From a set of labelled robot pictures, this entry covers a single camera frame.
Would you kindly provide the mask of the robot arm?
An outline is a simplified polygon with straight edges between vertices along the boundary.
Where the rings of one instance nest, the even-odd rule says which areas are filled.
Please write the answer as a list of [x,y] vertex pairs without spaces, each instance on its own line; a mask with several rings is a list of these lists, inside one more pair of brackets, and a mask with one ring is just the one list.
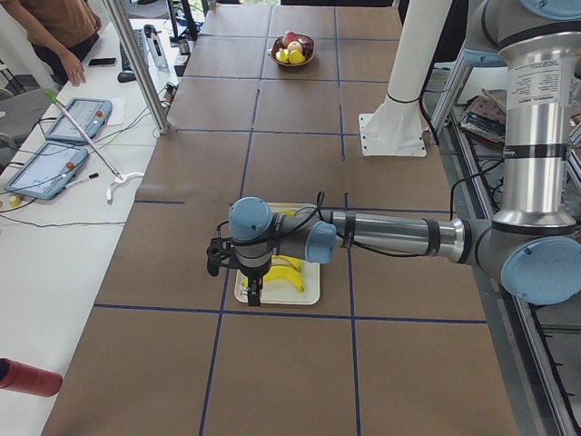
[[437,222],[317,206],[288,216],[246,197],[229,211],[229,237],[209,247],[208,271],[240,270],[249,281],[248,302],[257,305],[273,255],[327,263],[336,245],[358,246],[466,263],[533,304],[569,299],[580,289],[580,245],[561,198],[579,46],[577,1],[469,3],[466,59],[508,72],[503,200],[491,219]]

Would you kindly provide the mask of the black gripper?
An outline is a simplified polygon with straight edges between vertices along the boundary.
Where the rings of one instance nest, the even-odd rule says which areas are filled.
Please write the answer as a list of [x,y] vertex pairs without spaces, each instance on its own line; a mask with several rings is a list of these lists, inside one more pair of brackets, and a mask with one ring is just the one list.
[[247,287],[248,304],[250,306],[260,306],[263,277],[271,268],[271,257],[249,258],[238,256],[238,261],[241,265],[241,272],[249,279]]

